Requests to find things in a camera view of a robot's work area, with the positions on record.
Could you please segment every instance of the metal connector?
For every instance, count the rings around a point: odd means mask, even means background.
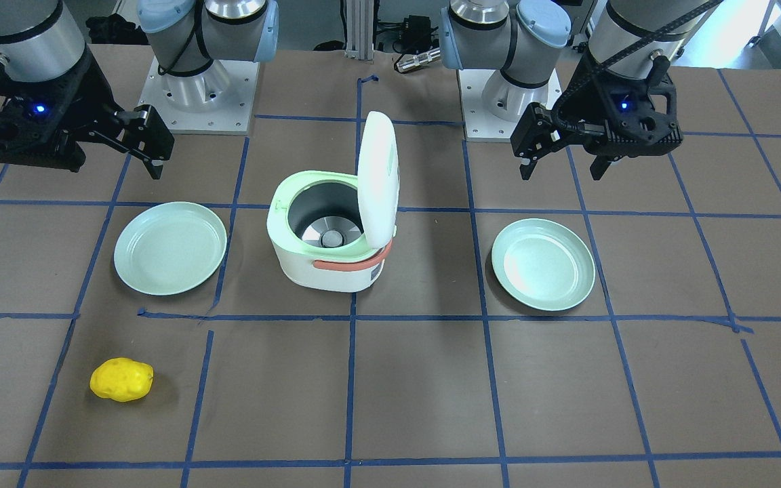
[[[413,55],[411,58],[400,59],[397,62],[397,71],[400,73],[408,73],[409,71],[415,71],[415,69],[422,68],[431,62],[436,62],[442,59],[442,50],[439,47],[434,47],[428,52]]]

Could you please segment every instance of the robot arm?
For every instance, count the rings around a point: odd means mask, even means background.
[[[454,69],[496,69],[484,87],[493,115],[515,121],[510,141],[528,180],[540,158],[571,144],[595,162],[594,179],[622,157],[678,147],[670,59],[707,10],[722,0],[609,0],[582,61],[555,102],[545,90],[570,21],[549,0],[450,0],[443,9],[442,60]],[[654,98],[664,97],[664,108]]]
[[[0,1],[0,163],[77,172],[78,142],[140,158],[161,177],[174,137],[152,106],[121,108],[62,0]]]
[[[583,145],[601,179],[622,157],[665,155],[679,147],[676,89],[670,59],[695,25],[722,0],[609,0],[565,93],[552,108],[527,107],[512,133],[521,176],[539,158]],[[664,97],[664,108],[654,97]]]

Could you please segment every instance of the brown table surface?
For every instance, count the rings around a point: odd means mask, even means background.
[[[93,51],[136,102],[150,49]],[[465,141],[455,72],[392,61],[279,52],[250,135],[177,136],[158,182],[89,144],[77,174],[0,165],[0,486],[781,487],[781,71],[672,68],[670,157],[592,182],[574,148],[522,182],[507,144]],[[399,142],[393,252],[361,293],[299,287],[270,198],[353,172],[371,110]],[[166,201],[219,214],[229,251],[146,296],[112,252]],[[489,264],[533,217],[595,255],[567,312],[515,302]],[[89,391],[118,356],[155,367],[141,401]]]

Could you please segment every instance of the tape grid line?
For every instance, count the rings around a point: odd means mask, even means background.
[[[776,435],[779,438],[779,444],[781,444],[781,426],[779,426],[779,419],[777,419],[776,410],[773,409],[773,404],[769,400],[769,395],[767,394],[767,389],[765,388],[765,384],[761,379],[759,368],[757,368],[757,366],[755,365],[755,359],[753,359],[753,352],[751,352],[751,349],[749,348],[749,344],[746,342],[746,339],[740,340],[740,343],[743,345],[743,351],[746,353],[746,359],[747,361],[749,361],[749,367],[753,371],[755,382],[759,386],[759,392],[761,393],[761,398],[763,399],[763,402],[765,402],[765,406],[767,407],[767,413],[769,414],[769,417],[773,422],[773,428],[776,430]]]
[[[114,188],[114,194],[111,197],[111,204],[108,205],[108,212],[104,217],[102,228],[98,233],[98,239],[96,239],[96,247],[92,251],[92,256],[89,259],[89,266],[87,266],[86,274],[83,276],[83,283],[81,284],[80,291],[77,294],[77,302],[74,305],[74,317],[71,319],[71,323],[68,324],[68,331],[65,333],[65,339],[62,341],[62,349],[59,352],[59,358],[56,359],[56,367],[53,368],[53,375],[50,378],[49,386],[47,387],[47,394],[44,397],[44,402],[41,405],[41,413],[38,415],[38,421],[35,424],[35,431],[32,434],[32,441],[28,445],[28,452],[26,453],[26,460],[20,470],[20,476],[18,479],[17,488],[24,488],[26,484],[26,478],[28,471],[31,469],[32,461],[35,457],[35,449],[38,448],[38,442],[41,439],[41,432],[44,429],[44,423],[47,420],[47,413],[49,413],[50,403],[53,401],[53,393],[56,391],[56,385],[59,382],[59,373],[62,371],[62,365],[65,362],[65,355],[68,353],[68,347],[71,346],[71,339],[74,337],[75,326],[77,325],[77,317],[80,314],[80,307],[83,305],[83,299],[86,297],[86,290],[89,287],[89,279],[92,277],[92,272],[95,270],[96,262],[98,262],[98,254],[102,250],[102,242],[104,241],[106,232],[108,232],[108,225],[111,224],[111,216],[114,213],[114,201],[117,200],[119,192],[122,189],[122,182],[125,180],[126,173],[128,172],[128,164],[131,161],[131,157],[126,157],[122,163],[122,170],[120,171],[119,179],[117,180],[117,186]]]
[[[508,460],[505,452],[505,432],[502,429],[502,409],[499,406],[499,390],[496,383],[496,364],[493,361],[493,341],[490,336],[490,321],[487,315],[487,296],[484,291],[484,271],[481,265],[481,244],[478,240],[478,222],[475,213],[475,192],[472,186],[472,172],[468,161],[468,145],[462,140],[462,162],[466,171],[466,191],[468,193],[468,218],[472,226],[472,241],[475,246],[475,271],[478,275],[478,297],[481,301],[481,324],[484,329],[484,350],[487,355],[487,377],[490,383],[490,397],[493,401],[493,417],[496,424],[496,442],[499,448],[499,466],[502,472],[502,487],[509,488]]]
[[[695,216],[695,207],[692,205],[692,198],[689,197],[689,192],[685,189],[683,177],[679,175],[679,167],[677,167],[677,162],[673,158],[673,154],[669,152],[667,158],[670,161],[670,167],[672,167],[673,173],[677,177],[679,189],[681,189],[683,192],[685,204],[689,207],[689,212],[692,214],[692,220],[694,221],[695,228],[698,231],[698,237],[701,238],[701,246],[704,248],[704,253],[707,254],[707,260],[710,262],[710,268],[713,269],[713,275],[716,277],[716,284],[719,285],[719,293],[722,295],[722,302],[725,302],[725,309],[728,311],[728,321],[731,323],[732,330],[734,330],[735,333],[738,333],[740,328],[737,326],[737,316],[734,314],[734,309],[731,308],[731,302],[728,300],[728,291],[725,290],[725,284],[722,282],[722,275],[719,274],[719,267],[716,266],[716,258],[713,257],[713,251],[710,250],[710,244],[707,242],[706,236],[704,236],[704,228],[701,226],[701,222],[698,220],[698,217]]]
[[[650,478],[653,479],[654,488],[660,488],[659,473],[656,472],[655,458],[653,457],[653,450],[650,448],[650,439],[647,435],[647,426],[644,424],[644,415],[641,411],[641,403],[638,401],[638,393],[635,390],[635,380],[632,378],[632,368],[628,363],[626,347],[623,345],[622,333],[620,333],[620,325],[617,322],[616,315],[614,314],[614,305],[610,300],[610,291],[608,291],[607,288],[607,279],[605,278],[604,268],[602,268],[601,265],[601,256],[599,256],[599,248],[595,242],[595,232],[593,232],[592,222],[589,220],[589,214],[585,212],[586,201],[584,201],[583,198],[583,188],[582,185],[580,185],[580,179],[577,175],[577,167],[574,165],[574,156],[571,152],[571,148],[566,148],[566,155],[568,157],[568,164],[571,165],[571,176],[574,179],[574,188],[577,190],[577,198],[580,201],[580,209],[584,210],[583,222],[586,224],[586,233],[589,235],[589,245],[592,247],[593,260],[595,261],[599,280],[601,281],[601,289],[604,291],[607,314],[610,316],[611,328],[614,330],[614,340],[616,340],[617,350],[620,353],[620,360],[622,361],[623,372],[626,375],[629,397],[632,399],[632,407],[635,409],[635,417],[638,421],[638,430],[641,432],[641,444],[644,447],[644,456],[645,460],[647,460],[647,466],[650,470]]]
[[[204,349],[204,362],[201,364],[201,377],[198,380],[198,393],[195,395],[195,411],[192,413],[192,426],[188,431],[188,445],[186,446],[186,460],[182,463],[182,476],[180,476],[180,488],[187,488],[188,477],[192,470],[192,457],[195,454],[195,442],[198,439],[198,423],[201,421],[201,409],[204,406],[204,391],[207,388],[207,372],[210,369],[210,356],[213,354],[212,330],[207,331],[207,346]]]
[[[237,181],[235,182],[235,188],[233,189],[233,198],[231,201],[231,213],[228,219],[228,235],[225,241],[225,254],[222,256],[222,262],[219,265],[219,278],[216,281],[216,293],[213,297],[213,305],[210,306],[210,310],[219,305],[219,300],[222,298],[222,287],[225,283],[225,272],[227,270],[227,260],[231,252],[231,240],[233,238],[233,226],[237,219],[237,208],[239,207],[239,191],[243,185],[243,175],[245,173],[245,161],[249,154],[249,138],[243,139],[243,150],[239,157],[239,171],[237,172]]]
[[[759,141],[759,136],[755,133],[755,130],[753,130],[753,127],[749,123],[749,119],[746,118],[746,114],[743,112],[743,108],[740,108],[740,102],[737,100],[737,96],[734,95],[734,91],[731,90],[731,86],[728,84],[728,80],[725,78],[725,74],[722,72],[722,69],[716,70],[719,73],[719,78],[722,79],[722,84],[724,84],[725,89],[728,91],[728,95],[731,96],[732,102],[734,102],[734,107],[737,108],[738,113],[740,113],[740,118],[743,119],[743,123],[746,124],[747,130],[749,130],[749,134],[751,137],[753,137],[753,141],[755,142],[755,147],[759,149],[759,154],[761,155],[761,158],[763,161],[765,161],[765,164],[767,166],[767,170],[771,174],[773,178],[773,182],[776,183],[777,188],[779,188],[779,192],[781,194],[781,181],[779,180],[778,176],[776,175],[776,171],[773,169],[773,165],[771,164],[771,161],[769,161],[769,158],[767,157],[767,154],[765,152],[765,149],[761,147],[761,142]]]
[[[726,89],[729,90],[727,81],[725,80],[724,75],[722,75],[721,70],[719,71],[720,77],[722,77],[723,83],[725,83]],[[367,78],[365,81],[362,81],[362,83],[359,83],[357,86],[357,89],[359,89],[359,96],[360,96],[360,87],[361,84],[366,83],[366,81],[371,81],[371,78]],[[772,165],[769,164],[769,161],[766,158],[766,154],[763,152],[762,147],[760,146],[757,139],[759,138],[781,138],[781,135],[759,135],[753,132],[751,129],[748,121],[746,120],[746,117],[744,116],[743,112],[740,109],[740,105],[738,105],[737,100],[734,98],[734,94],[732,93],[732,99],[734,99],[735,105],[738,108],[738,111],[740,111],[741,117],[744,118],[744,122],[747,124],[747,127],[750,129],[750,133],[747,134],[731,134],[731,133],[687,133],[688,135],[695,135],[695,136],[727,136],[727,137],[753,137],[756,140],[756,145],[759,147],[759,151],[762,154],[762,157],[765,158],[765,163],[768,164],[768,169],[771,170],[772,176],[779,186],[779,189],[781,191],[781,183],[777,179],[777,176],[775,172],[772,169]],[[360,117],[360,99],[359,99],[359,107],[357,108],[357,118],[329,118],[329,117],[284,117],[284,115],[255,115],[256,118],[267,118],[267,119],[286,119],[286,120],[316,120],[316,121],[345,121],[345,123],[356,123],[357,124],[357,146],[359,146],[360,143],[360,123],[362,123],[363,118]],[[455,123],[455,121],[394,121],[394,123],[398,124],[410,124],[410,125],[462,125],[462,123]],[[239,173],[239,179],[238,179],[238,185],[236,192],[239,192],[239,183],[241,182],[241,178],[243,175],[243,165],[245,164],[245,151],[247,149],[248,145],[248,139],[245,141],[245,147],[244,147],[244,154],[243,158],[241,160],[241,173]],[[572,163],[572,171],[574,174],[574,179],[576,180],[576,186],[579,192],[579,198],[580,203],[582,204],[582,210],[576,211],[576,210],[526,210],[526,209],[512,209],[512,208],[490,208],[490,209],[479,209],[475,208],[474,206],[474,198],[472,195],[472,186],[471,186],[471,178],[468,172],[468,157],[466,154],[466,143],[464,142],[464,158],[466,163],[466,172],[467,172],[467,184],[468,184],[468,196],[469,196],[469,208],[427,208],[427,207],[404,207],[401,209],[401,211],[409,211],[409,212],[468,212],[470,213],[471,223],[472,223],[472,231],[473,231],[473,240],[475,244],[475,259],[477,259],[477,271],[479,275],[479,291],[480,291],[480,298],[481,298],[481,315],[465,315],[465,316],[435,316],[427,318],[427,319],[471,319],[472,321],[483,321],[484,327],[485,327],[485,347],[487,348],[487,357],[489,358],[490,363],[490,369],[492,370],[492,352],[491,352],[491,346],[489,343],[489,321],[499,321],[500,319],[529,319],[530,321],[556,321],[556,319],[561,319],[561,321],[586,321],[587,319],[598,319],[599,321],[611,321],[614,325],[614,331],[616,333],[619,333],[618,328],[616,328],[616,321],[619,321],[622,319],[625,321],[625,319],[653,319],[654,321],[659,321],[659,319],[663,319],[663,321],[670,321],[671,319],[677,319],[678,316],[654,316],[649,318],[644,318],[645,316],[622,316],[622,315],[615,315],[613,313],[613,306],[611,306],[609,301],[609,296],[607,293],[607,285],[604,283],[604,276],[601,274],[601,263],[599,263],[599,277],[601,277],[602,285],[604,287],[605,291],[605,301],[608,305],[608,312],[610,315],[608,316],[592,316],[589,318],[586,317],[529,317],[529,316],[489,316],[487,315],[486,311],[486,301],[485,301],[485,295],[483,290],[483,269],[481,269],[481,260],[480,260],[480,253],[479,253],[479,243],[477,238],[477,222],[475,221],[475,214],[483,213],[483,214],[489,214],[489,213],[545,213],[545,214],[563,214],[563,213],[569,213],[569,214],[580,214],[584,217],[586,220],[586,223],[588,223],[588,231],[590,233],[590,239],[591,244],[594,247],[595,252],[595,236],[591,232],[591,228],[589,226],[588,222],[588,216],[591,216],[591,214],[643,214],[643,216],[666,216],[666,217],[696,217],[696,216],[706,216],[706,217],[717,217],[717,218],[759,218],[759,219],[781,219],[781,216],[769,216],[768,214],[729,214],[729,213],[694,213],[694,210],[691,210],[691,204],[690,204],[690,213],[635,213],[635,212],[611,212],[611,211],[597,211],[597,210],[585,210],[584,203],[583,203],[583,196],[582,192],[580,192],[580,183],[577,179],[576,170],[574,170],[574,162]],[[97,260],[97,253],[100,251],[100,244],[102,244],[103,237],[106,232],[106,227],[109,223],[109,218],[111,218],[111,214],[115,207],[126,207],[126,206],[132,206],[132,207],[151,207],[154,205],[157,205],[159,203],[118,203],[117,201],[117,195],[119,194],[119,191],[121,189],[121,183],[122,180],[125,177],[126,169],[128,165],[128,158],[124,163],[123,170],[121,172],[120,180],[117,183],[117,189],[115,189],[115,195],[112,198],[111,201],[14,201],[14,200],[0,200],[0,204],[9,204],[9,205],[19,205],[19,204],[29,204],[29,205],[93,205],[93,206],[107,206],[108,207],[108,215],[106,216],[105,222],[102,225],[102,231],[100,231],[99,239],[96,241],[96,250],[93,253],[93,257],[90,260],[89,269],[87,269],[87,274],[84,276],[84,282],[83,286],[81,287],[81,293],[78,296],[77,303],[75,304],[75,312],[72,314],[44,314],[44,313],[0,313],[0,318],[4,317],[14,317],[19,319],[70,319],[71,324],[68,328],[68,333],[66,335],[65,343],[62,347],[62,352],[60,354],[59,361],[57,361],[57,365],[54,371],[54,376],[52,382],[50,382],[49,391],[47,391],[47,398],[45,399],[45,405],[43,407],[43,410],[41,410],[41,417],[39,418],[39,423],[37,424],[37,429],[35,429],[35,435],[33,435],[33,441],[31,443],[30,452],[27,454],[27,460],[22,463],[0,463],[0,470],[21,470],[21,476],[20,480],[18,481],[18,487],[23,486],[25,484],[25,476],[26,472],[28,470],[55,470],[55,469],[182,469],[184,470],[184,479],[185,483],[187,484],[187,472],[191,469],[214,469],[214,468],[224,468],[224,467],[343,467],[348,472],[348,481],[350,482],[350,471],[351,466],[354,464],[354,466],[440,466],[441,464],[499,464],[502,466],[503,469],[503,485],[508,486],[508,475],[507,475],[507,466],[508,464],[540,464],[540,463],[589,463],[589,462],[632,462],[632,461],[647,461],[648,464],[653,464],[653,460],[713,460],[715,458],[716,460],[719,460],[719,458],[781,458],[781,451],[725,451],[725,452],[685,452],[685,453],[653,453],[653,452],[647,452],[645,454],[630,454],[630,455],[610,455],[610,456],[599,456],[599,455],[593,455],[593,456],[546,456],[546,457],[507,457],[504,453],[504,445],[502,441],[502,435],[501,435],[501,415],[498,411],[498,399],[496,394],[496,379],[495,379],[495,371],[491,371],[491,393],[493,394],[494,398],[494,407],[495,407],[495,414],[496,414],[496,427],[497,427],[497,435],[500,443],[500,456],[499,457],[471,457],[471,458],[453,458],[453,457],[434,457],[434,458],[426,458],[425,460],[415,460],[414,458],[391,458],[390,460],[353,460],[351,458],[351,423],[353,423],[353,407],[348,407],[348,405],[353,405],[353,403],[349,404],[347,402],[347,415],[346,415],[346,456],[344,460],[242,460],[242,461],[198,461],[198,462],[192,462],[191,461],[191,453],[193,451],[193,445],[195,444],[195,437],[196,437],[196,427],[199,420],[199,410],[201,410],[201,402],[202,402],[202,396],[203,396],[203,385],[205,383],[205,375],[207,375],[207,366],[209,362],[209,356],[212,348],[212,341],[213,341],[213,331],[208,331],[207,336],[207,352],[205,352],[205,362],[204,362],[204,368],[202,368],[201,371],[201,386],[199,386],[199,393],[198,398],[196,399],[196,405],[195,405],[195,416],[193,416],[193,435],[190,434],[189,439],[189,448],[187,448],[186,451],[186,461],[185,462],[167,462],[167,461],[156,461],[156,462],[146,462],[146,463],[127,463],[127,462],[81,462],[81,463],[43,463],[43,462],[34,462],[32,461],[32,458],[34,457],[34,451],[35,448],[37,448],[37,441],[40,439],[41,429],[43,429],[43,423],[44,418],[46,417],[47,409],[49,409],[49,402],[52,400],[52,395],[56,387],[56,380],[57,376],[59,374],[59,371],[62,367],[62,362],[64,359],[65,352],[67,352],[68,345],[71,342],[71,336],[74,332],[74,325],[75,321],[77,320],[77,317],[79,316],[79,308],[81,303],[83,302],[83,297],[86,293],[87,284],[89,284],[89,278],[92,275],[93,268],[95,266],[96,260]],[[0,172],[0,182],[4,176],[4,173],[7,169],[7,166],[3,167],[2,171]],[[232,211],[235,211],[237,208],[254,208],[254,209],[266,209],[269,206],[266,205],[251,205],[251,204],[241,204],[238,203],[238,197],[236,197],[235,194],[235,200],[233,201],[232,205],[226,205],[226,204],[219,204],[219,203],[208,203],[205,204],[205,206],[208,207],[217,207],[217,208],[230,208]],[[144,316],[148,318],[158,318],[163,319],[165,317],[160,316],[152,316],[151,312],[146,312]],[[283,316],[283,315],[266,315],[266,316],[258,316],[258,315],[248,315],[248,316],[235,316],[234,319],[242,319],[242,318],[254,318],[254,319],[291,319],[292,316]],[[294,317],[302,317],[303,319],[316,319],[316,318],[323,318],[319,316],[294,316]],[[340,316],[325,316],[325,317],[331,317],[332,319],[349,319],[351,322],[351,335],[350,335],[350,391],[348,393],[350,397],[350,401],[353,402],[353,358],[354,358],[354,323],[357,319],[365,319],[365,321],[370,321],[371,319],[374,319],[375,321],[381,321],[381,319],[424,319],[424,317],[428,316],[393,316],[393,315],[382,315],[382,316],[376,316],[376,315],[357,315],[356,313],[356,294],[353,293],[353,298],[351,299],[351,314],[350,315],[340,315]],[[729,312],[729,317],[727,319],[730,319],[732,317],[732,314]],[[692,319],[708,319],[707,321],[726,321],[725,317],[703,317],[703,318],[692,318]],[[736,317],[736,319],[742,319],[742,321],[781,321],[781,317],[753,317],[753,316],[740,316]],[[623,350],[622,344],[621,344],[621,338],[618,337],[620,342],[618,343],[618,346],[621,350]],[[763,382],[760,380],[760,376],[757,373],[756,365],[754,364],[753,358],[751,357],[751,352],[749,350],[749,346],[746,343],[746,340],[742,340],[741,343],[744,346],[744,351],[746,351],[747,358],[750,362],[750,367],[753,369],[753,373],[756,376],[756,380],[759,383],[759,389],[762,392],[763,399],[765,399],[765,404],[768,405],[768,410],[772,414],[772,420],[774,422],[775,429],[778,431],[778,435],[780,436],[781,441],[781,428],[779,427],[778,420],[776,419],[775,411],[772,411],[772,405],[769,404],[769,398],[766,396],[766,391],[763,388]],[[623,361],[626,363],[627,366],[627,359],[623,355]],[[627,377],[626,379],[631,380],[631,373],[629,370],[626,369]],[[642,418],[639,419],[639,423],[641,424],[641,427],[643,427],[643,420]],[[645,431],[642,429],[642,436],[645,438]],[[651,474],[655,476],[654,467],[651,467]],[[658,480],[654,478],[654,485],[658,486]]]
[[[781,451],[655,452],[657,461],[781,460]],[[647,460],[645,454],[583,454],[577,456],[509,456],[508,464],[633,463]],[[190,470],[260,468],[344,468],[346,460],[207,460],[192,461]],[[499,464],[499,457],[381,457],[353,460],[354,466],[474,466]],[[31,470],[182,470],[184,461],[44,461]],[[0,463],[0,470],[19,470],[24,463]]]

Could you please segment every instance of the black cable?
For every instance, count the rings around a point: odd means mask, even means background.
[[[402,30],[403,30],[402,27],[382,28],[382,30],[376,31],[376,36],[378,36],[379,34],[384,34],[385,32],[394,32],[394,31],[402,31]]]
[[[342,19],[342,43],[348,44],[348,21],[345,20],[345,0],[339,0],[339,18]]]
[[[626,47],[626,49],[620,50],[620,52],[616,53],[616,55],[610,56],[610,58],[608,58],[607,61],[602,62],[601,64],[596,64],[593,70],[589,72],[589,75],[586,78],[583,78],[583,80],[577,80],[573,86],[569,86],[568,89],[565,90],[565,92],[559,97],[559,99],[556,100],[556,102],[554,103],[554,107],[551,110],[551,120],[554,123],[554,125],[559,129],[580,132],[580,130],[578,130],[578,128],[576,127],[576,124],[570,123],[569,121],[562,120],[562,118],[559,115],[562,105],[564,105],[565,102],[568,101],[568,98],[570,96],[578,92],[583,87],[587,86],[590,83],[590,81],[595,80],[595,77],[597,77],[597,75],[600,75],[602,72],[604,72],[614,64],[617,64],[617,62],[622,61],[625,58],[628,58],[635,52],[638,52],[638,50],[640,50],[642,47],[646,46],[652,41],[655,41],[657,38],[664,36],[664,34],[669,34],[669,32],[675,30],[676,28],[685,24],[686,22],[689,22],[691,19],[697,18],[697,16],[703,14],[704,12],[707,12],[707,10],[712,9],[713,7],[719,5],[722,2],[723,0],[709,0],[708,2],[703,3],[700,6],[690,10],[690,12],[686,13],[684,16],[681,16],[680,18],[677,18],[672,22],[669,22],[669,24],[665,24],[662,27],[658,28],[658,30],[651,32],[646,37],[642,37],[641,39],[636,41],[636,43],[630,44],[629,46]]]
[[[195,4],[195,9],[196,10],[198,9],[198,3]],[[168,66],[167,68],[162,68],[161,67],[161,62],[159,62],[159,67],[158,67],[158,69],[156,69],[156,71],[158,72],[160,77],[164,77],[164,75],[166,75],[168,71],[172,71],[174,69],[174,67],[176,67],[177,62],[180,61],[180,58],[182,58],[183,53],[186,52],[186,47],[188,47],[188,44],[191,43],[193,38],[195,38],[195,31],[197,31],[197,26],[198,26],[197,22],[192,24],[192,31],[189,32],[188,37],[186,38],[185,43],[183,43],[182,47],[180,47],[180,52],[178,52],[177,55],[174,56],[174,61],[171,62],[170,66]]]
[[[390,47],[391,47],[391,49],[394,50],[394,52],[399,53],[399,58],[397,58],[396,61],[393,62],[393,70],[396,71],[397,73],[399,73],[400,75],[404,75],[405,73],[400,73],[399,68],[397,68],[397,63],[399,62],[400,59],[403,59],[403,56],[405,56],[406,50],[408,50],[409,47],[415,46],[416,44],[420,43],[421,40],[424,40],[425,37],[427,37],[427,36],[432,37],[433,36],[433,32],[436,32],[437,30],[439,30],[439,28],[436,25],[436,27],[430,29],[430,32],[426,32],[421,37],[418,37],[418,39],[415,39],[414,41],[412,41],[405,49],[403,49],[403,52],[398,52],[397,51],[396,47],[394,47],[394,45],[397,43],[397,41],[393,41],[393,44],[391,44]]]

